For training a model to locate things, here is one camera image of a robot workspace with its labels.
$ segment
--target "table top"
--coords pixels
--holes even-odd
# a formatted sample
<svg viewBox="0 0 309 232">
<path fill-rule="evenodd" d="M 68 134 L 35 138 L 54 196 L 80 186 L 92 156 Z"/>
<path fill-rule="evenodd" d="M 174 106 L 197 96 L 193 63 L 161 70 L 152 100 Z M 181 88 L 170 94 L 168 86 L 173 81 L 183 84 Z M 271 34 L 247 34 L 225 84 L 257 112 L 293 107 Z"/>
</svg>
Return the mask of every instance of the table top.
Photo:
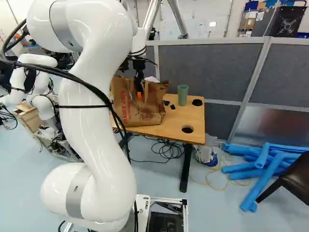
<svg viewBox="0 0 309 232">
<path fill-rule="evenodd" d="M 165 106 L 166 114 L 160 125 L 126 127 L 126 130 L 128 132 L 171 139 L 190 144 L 205 144 L 204 97 L 188 96 L 186 106 L 178 105 L 177 94 L 166 94 L 163 99 L 165 101 L 170 101 L 170 103 L 168 106 Z M 192 105 L 194 99 L 200 99 L 203 102 L 203 105 Z M 171 109 L 170 105 L 172 104 L 175 105 L 175 110 Z M 117 128 L 112 116 L 111 123 L 114 129 Z M 193 129 L 193 132 L 184 133 L 182 131 L 183 127 L 190 127 Z"/>
</svg>

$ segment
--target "green cup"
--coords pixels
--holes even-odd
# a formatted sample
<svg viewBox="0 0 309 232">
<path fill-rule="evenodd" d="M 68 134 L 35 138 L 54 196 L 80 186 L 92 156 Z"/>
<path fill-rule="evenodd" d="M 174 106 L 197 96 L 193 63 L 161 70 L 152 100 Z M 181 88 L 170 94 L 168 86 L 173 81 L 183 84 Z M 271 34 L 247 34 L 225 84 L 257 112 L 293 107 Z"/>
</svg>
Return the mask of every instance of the green cup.
<svg viewBox="0 0 309 232">
<path fill-rule="evenodd" d="M 187 85 L 178 86 L 178 105 L 180 106 L 187 105 L 188 91 L 189 91 L 189 86 Z"/>
</svg>

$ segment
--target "gray cubicle partition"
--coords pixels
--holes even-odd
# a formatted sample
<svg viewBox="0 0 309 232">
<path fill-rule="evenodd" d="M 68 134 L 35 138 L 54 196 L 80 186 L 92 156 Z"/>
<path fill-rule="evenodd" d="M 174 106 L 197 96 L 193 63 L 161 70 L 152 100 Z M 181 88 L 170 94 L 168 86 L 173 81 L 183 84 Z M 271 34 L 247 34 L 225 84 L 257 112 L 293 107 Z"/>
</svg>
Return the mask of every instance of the gray cubicle partition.
<svg viewBox="0 0 309 232">
<path fill-rule="evenodd" d="M 263 47 L 263 38 L 153 41 L 157 77 L 169 93 L 187 84 L 205 98 L 205 130 L 227 140 Z"/>
<path fill-rule="evenodd" d="M 169 80 L 170 93 L 187 84 L 203 96 L 206 132 L 219 139 L 309 145 L 308 45 L 269 37 L 148 41 L 157 66 L 145 76 Z"/>
</svg>

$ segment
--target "black table leg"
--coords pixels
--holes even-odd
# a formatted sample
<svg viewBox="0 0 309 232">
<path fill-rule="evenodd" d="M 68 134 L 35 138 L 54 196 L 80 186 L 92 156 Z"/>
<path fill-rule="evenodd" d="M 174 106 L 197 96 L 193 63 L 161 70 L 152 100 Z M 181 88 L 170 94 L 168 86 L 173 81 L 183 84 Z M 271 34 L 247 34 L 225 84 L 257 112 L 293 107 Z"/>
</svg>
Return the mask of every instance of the black table leg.
<svg viewBox="0 0 309 232">
<path fill-rule="evenodd" d="M 193 146 L 191 144 L 186 144 L 184 146 L 183 171 L 179 186 L 180 192 L 187 192 L 192 149 Z"/>
<path fill-rule="evenodd" d="M 128 132 L 126 135 L 127 135 L 127 142 L 130 142 L 130 140 L 133 138 L 133 134 L 131 132 Z M 120 140 L 119 146 L 121 147 L 121 149 L 124 149 L 125 145 L 126 145 L 125 141 L 123 139 Z"/>
</svg>

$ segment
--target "white wall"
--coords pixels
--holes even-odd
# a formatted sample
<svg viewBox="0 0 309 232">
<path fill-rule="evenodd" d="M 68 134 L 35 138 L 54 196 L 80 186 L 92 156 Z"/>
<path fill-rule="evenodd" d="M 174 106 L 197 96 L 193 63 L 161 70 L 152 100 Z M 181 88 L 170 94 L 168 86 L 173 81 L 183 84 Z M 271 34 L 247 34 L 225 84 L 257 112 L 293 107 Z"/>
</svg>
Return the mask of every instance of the white wall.
<svg viewBox="0 0 309 232">
<path fill-rule="evenodd" d="M 239 24 L 243 15 L 245 4 L 248 0 L 233 0 L 230 21 L 227 28 L 227 37 L 237 37 Z"/>
<path fill-rule="evenodd" d="M 0 46 L 2 46 L 2 41 L 4 41 L 12 30 L 17 27 L 17 23 L 6 0 L 0 0 L 0 9 Z M 16 55 L 20 55 L 22 49 L 22 45 L 18 44 L 12 50 Z"/>
<path fill-rule="evenodd" d="M 34 0 L 8 0 L 18 22 L 27 17 L 28 10 Z"/>
<path fill-rule="evenodd" d="M 127 1 L 131 8 L 131 13 L 136 16 L 134 0 Z M 5 2 L 5 0 L 0 0 L 1 6 Z M 11 5 L 16 19 L 21 22 L 27 17 L 27 12 L 33 0 L 8 0 L 8 2 Z M 150 2 L 150 0 L 137 0 L 140 27 L 145 19 L 148 2 Z M 230 11 L 230 4 L 232 3 L 226 36 L 236 37 L 244 5 L 247 2 L 248 0 L 179 0 L 179 5 L 190 33 L 190 38 L 207 38 L 209 31 L 211 31 L 210 37 L 223 37 Z M 7 6 L 1 7 L 1 12 L 2 11 L 7 11 Z M 217 22 L 217 26 L 215 28 L 210 28 L 209 22 Z M 162 8 L 158 12 L 154 26 L 161 32 L 161 39 L 163 40 L 177 39 L 180 34 L 167 0 L 163 0 Z M 306 10 L 298 31 L 309 32 L 309 10 Z"/>
<path fill-rule="evenodd" d="M 208 38 L 210 31 L 210 37 L 223 37 L 231 0 L 178 1 L 190 38 Z M 129 4 L 134 7 L 134 0 L 129 0 Z M 148 1 L 137 0 L 137 5 L 140 26 L 142 26 L 148 9 Z M 210 22 L 217 22 L 217 26 L 209 27 Z M 160 31 L 161 40 L 177 39 L 180 35 L 176 19 L 167 0 L 162 0 L 161 9 L 155 19 L 154 27 Z"/>
</svg>

